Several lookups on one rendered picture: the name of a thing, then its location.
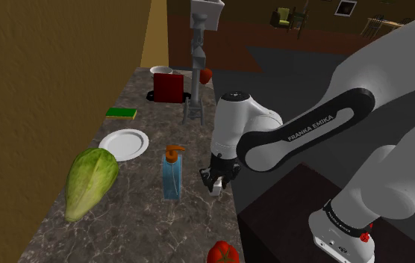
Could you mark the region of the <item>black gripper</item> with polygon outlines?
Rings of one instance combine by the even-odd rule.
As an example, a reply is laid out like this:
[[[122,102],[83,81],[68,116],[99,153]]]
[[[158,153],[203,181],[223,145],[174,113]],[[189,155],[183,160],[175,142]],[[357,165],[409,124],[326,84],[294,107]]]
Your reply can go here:
[[[226,189],[227,184],[235,180],[241,167],[237,163],[237,159],[223,159],[222,154],[212,154],[210,157],[210,167],[200,169],[200,176],[203,184],[208,188],[210,192],[213,191],[213,186],[216,179],[222,176],[222,188]]]

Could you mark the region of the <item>small white block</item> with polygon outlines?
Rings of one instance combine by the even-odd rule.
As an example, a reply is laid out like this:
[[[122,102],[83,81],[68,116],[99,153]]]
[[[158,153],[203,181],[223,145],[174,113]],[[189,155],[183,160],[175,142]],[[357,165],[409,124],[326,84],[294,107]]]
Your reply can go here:
[[[213,189],[209,193],[211,196],[217,197],[220,195],[222,191],[222,177],[219,177],[214,183],[213,183]]]

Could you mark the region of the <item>blue soap dispenser orange pump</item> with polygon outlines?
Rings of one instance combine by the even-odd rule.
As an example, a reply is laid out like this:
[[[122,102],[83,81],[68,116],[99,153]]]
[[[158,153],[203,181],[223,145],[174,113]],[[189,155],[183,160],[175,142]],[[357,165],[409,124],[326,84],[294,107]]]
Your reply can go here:
[[[185,148],[178,145],[167,145],[162,157],[162,184],[165,200],[179,200],[181,198],[181,176],[183,156],[179,151]]]

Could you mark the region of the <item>red tomato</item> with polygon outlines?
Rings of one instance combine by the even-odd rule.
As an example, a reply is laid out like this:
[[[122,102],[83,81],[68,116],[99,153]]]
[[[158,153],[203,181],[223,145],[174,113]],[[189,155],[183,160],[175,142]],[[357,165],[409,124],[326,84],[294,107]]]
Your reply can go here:
[[[209,250],[206,263],[240,263],[240,257],[229,243],[217,241]]]

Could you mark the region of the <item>dark robot stand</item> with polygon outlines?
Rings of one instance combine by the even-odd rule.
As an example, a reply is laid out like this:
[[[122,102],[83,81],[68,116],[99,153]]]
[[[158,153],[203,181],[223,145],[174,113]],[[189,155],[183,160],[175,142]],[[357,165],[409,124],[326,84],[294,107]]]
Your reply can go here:
[[[340,188],[300,164],[238,215],[245,263],[338,263],[313,242],[311,212]]]

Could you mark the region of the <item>white plate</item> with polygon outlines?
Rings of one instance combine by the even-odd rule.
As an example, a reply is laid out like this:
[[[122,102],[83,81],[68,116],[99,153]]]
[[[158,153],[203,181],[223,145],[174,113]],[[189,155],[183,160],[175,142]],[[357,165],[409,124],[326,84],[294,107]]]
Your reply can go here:
[[[106,149],[117,162],[129,161],[142,155],[149,146],[149,137],[137,129],[120,129],[105,136],[99,148]]]

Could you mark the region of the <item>dark red toaster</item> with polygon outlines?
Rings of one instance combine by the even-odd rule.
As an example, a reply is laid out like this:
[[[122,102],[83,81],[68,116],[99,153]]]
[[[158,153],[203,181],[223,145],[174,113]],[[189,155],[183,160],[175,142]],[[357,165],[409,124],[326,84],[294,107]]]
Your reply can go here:
[[[184,103],[191,94],[184,92],[184,76],[177,74],[155,73],[154,89],[149,91],[146,99],[152,102]]]

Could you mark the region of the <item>red bell pepper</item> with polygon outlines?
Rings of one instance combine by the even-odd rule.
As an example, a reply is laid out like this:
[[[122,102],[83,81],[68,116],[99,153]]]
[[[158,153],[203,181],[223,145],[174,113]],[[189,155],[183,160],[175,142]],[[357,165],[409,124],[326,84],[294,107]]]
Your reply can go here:
[[[201,84],[207,84],[211,80],[212,75],[213,75],[213,72],[210,69],[208,68],[201,69],[199,72],[199,82]]]

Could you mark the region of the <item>green and yellow sponge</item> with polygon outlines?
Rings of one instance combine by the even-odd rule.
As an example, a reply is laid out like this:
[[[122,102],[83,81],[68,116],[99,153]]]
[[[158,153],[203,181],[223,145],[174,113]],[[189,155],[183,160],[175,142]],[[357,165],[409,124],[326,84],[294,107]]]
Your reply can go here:
[[[105,117],[115,120],[133,120],[137,115],[135,108],[109,108]]]

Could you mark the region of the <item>white bowl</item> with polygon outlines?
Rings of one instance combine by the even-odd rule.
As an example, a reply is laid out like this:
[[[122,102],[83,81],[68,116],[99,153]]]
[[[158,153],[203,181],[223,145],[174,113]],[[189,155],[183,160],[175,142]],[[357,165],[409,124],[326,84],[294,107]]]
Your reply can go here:
[[[168,67],[168,66],[153,66],[150,68],[150,73],[152,74],[152,77],[154,77],[154,75],[156,73],[160,73],[160,74],[172,74],[173,73],[173,69]]]

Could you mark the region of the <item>green lettuce head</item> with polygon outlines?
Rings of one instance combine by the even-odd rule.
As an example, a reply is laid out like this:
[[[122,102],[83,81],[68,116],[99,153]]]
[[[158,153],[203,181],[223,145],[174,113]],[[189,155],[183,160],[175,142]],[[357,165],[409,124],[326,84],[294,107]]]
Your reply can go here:
[[[66,178],[64,219],[80,220],[100,202],[119,173],[115,157],[102,148],[89,148],[79,153]]]

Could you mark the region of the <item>dark wooden chair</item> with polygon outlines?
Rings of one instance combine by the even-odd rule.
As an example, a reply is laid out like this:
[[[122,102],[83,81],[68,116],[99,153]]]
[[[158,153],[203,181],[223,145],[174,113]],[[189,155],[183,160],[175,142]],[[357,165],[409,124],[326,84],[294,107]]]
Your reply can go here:
[[[303,12],[298,12],[296,7],[292,9],[290,14],[290,26],[289,29],[292,30],[296,26],[298,27],[297,39],[300,38],[302,29],[305,27],[306,22],[308,20],[309,10],[305,9]]]

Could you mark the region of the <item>wooden table with chairs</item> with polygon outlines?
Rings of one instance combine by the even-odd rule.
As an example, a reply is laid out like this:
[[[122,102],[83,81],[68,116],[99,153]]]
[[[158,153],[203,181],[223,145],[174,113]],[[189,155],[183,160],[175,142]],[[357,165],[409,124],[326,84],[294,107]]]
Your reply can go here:
[[[412,21],[412,18],[407,17],[402,19],[400,22],[393,22],[386,20],[384,15],[377,14],[367,19],[367,22],[360,35],[362,37],[368,37],[369,39],[372,39],[378,34],[382,26],[387,26],[391,31],[393,31],[397,28],[401,28],[402,26],[407,25]]]

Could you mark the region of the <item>framed wall picture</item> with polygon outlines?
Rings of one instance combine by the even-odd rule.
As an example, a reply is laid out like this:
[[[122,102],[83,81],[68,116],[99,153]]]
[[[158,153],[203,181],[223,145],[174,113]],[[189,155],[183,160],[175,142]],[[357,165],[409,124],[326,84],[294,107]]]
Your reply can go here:
[[[350,17],[358,2],[356,0],[340,0],[334,15]]]

